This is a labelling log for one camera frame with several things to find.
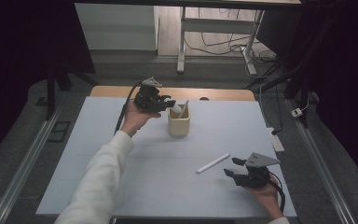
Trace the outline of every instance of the white sleeve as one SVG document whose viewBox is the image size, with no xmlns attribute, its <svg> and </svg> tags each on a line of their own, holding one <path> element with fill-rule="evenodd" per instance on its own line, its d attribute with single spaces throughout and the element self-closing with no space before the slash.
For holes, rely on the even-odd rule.
<svg viewBox="0 0 358 224">
<path fill-rule="evenodd" d="M 290 224 L 287 217 L 278 217 L 275 220 L 270 221 L 268 224 Z"/>
<path fill-rule="evenodd" d="M 112 141 L 102 146 L 91 158 L 69 205 L 55 223 L 108 223 L 113 213 L 119 179 L 132 150 L 131 138 L 122 131 L 116 132 Z"/>
</svg>

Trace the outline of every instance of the wall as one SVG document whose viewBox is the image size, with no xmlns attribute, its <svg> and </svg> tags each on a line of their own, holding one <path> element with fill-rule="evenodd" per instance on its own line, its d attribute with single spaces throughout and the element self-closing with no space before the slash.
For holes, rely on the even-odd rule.
<svg viewBox="0 0 358 224">
<path fill-rule="evenodd" d="M 156 7 L 76 4 L 89 49 L 157 49 Z"/>
</svg>

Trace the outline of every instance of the cup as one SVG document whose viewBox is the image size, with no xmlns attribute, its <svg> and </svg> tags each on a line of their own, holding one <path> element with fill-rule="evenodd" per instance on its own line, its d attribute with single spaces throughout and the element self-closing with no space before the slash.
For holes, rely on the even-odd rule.
<svg viewBox="0 0 358 224">
<path fill-rule="evenodd" d="M 172 136 L 185 136 L 190 129 L 190 109 L 186 107 L 181 118 L 171 108 L 168 110 L 168 131 Z"/>
</svg>

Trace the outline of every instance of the white table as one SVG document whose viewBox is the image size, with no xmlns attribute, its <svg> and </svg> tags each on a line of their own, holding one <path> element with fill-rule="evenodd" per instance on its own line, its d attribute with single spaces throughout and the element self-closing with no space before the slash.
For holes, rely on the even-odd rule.
<svg viewBox="0 0 358 224">
<path fill-rule="evenodd" d="M 36 213 L 58 215 L 68 204 L 92 155 L 113 136 L 124 98 L 88 97 Z M 167 115 L 151 119 L 134 137 L 135 149 L 118 190 L 115 217 L 265 217 L 246 190 L 223 168 L 242 170 L 232 157 L 252 152 L 276 158 L 258 102 L 190 101 L 186 137 L 168 134 Z M 196 170 L 225 153 L 231 157 L 203 172 Z M 284 214 L 296 211 L 279 165 L 269 167 L 283 182 Z"/>
</svg>

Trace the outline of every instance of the human hand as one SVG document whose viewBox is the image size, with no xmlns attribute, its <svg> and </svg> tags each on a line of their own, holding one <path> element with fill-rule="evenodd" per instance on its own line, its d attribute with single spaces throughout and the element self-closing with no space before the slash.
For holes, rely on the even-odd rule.
<svg viewBox="0 0 358 224">
<path fill-rule="evenodd" d="M 161 117 L 161 114 L 142 112 L 138 109 L 138 107 L 136 107 L 133 101 L 129 101 L 124 123 L 120 130 L 128 134 L 130 137 L 133 137 L 139 129 L 144 127 L 149 119 L 159 117 Z"/>
<path fill-rule="evenodd" d="M 269 177 L 275 184 L 278 184 L 273 175 L 269 175 Z M 266 210 L 271 220 L 283 217 L 283 213 L 278 205 L 278 191 L 270 184 L 258 189 L 245 189 L 255 196 L 257 202 Z"/>
</svg>

